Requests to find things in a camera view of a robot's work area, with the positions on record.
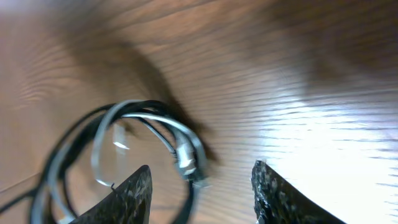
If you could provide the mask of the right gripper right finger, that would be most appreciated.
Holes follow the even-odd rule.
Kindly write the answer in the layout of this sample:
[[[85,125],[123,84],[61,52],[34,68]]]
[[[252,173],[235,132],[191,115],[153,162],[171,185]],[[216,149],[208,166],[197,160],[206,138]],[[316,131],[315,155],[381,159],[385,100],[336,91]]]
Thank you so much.
[[[251,183],[257,223],[344,223],[293,187],[264,161],[255,162]]]

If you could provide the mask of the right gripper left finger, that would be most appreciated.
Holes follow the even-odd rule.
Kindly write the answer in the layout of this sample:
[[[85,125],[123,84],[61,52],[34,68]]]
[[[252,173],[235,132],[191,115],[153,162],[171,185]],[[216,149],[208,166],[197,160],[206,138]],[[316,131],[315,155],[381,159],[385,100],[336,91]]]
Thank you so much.
[[[152,200],[152,176],[148,165],[141,166],[74,224],[148,224]]]

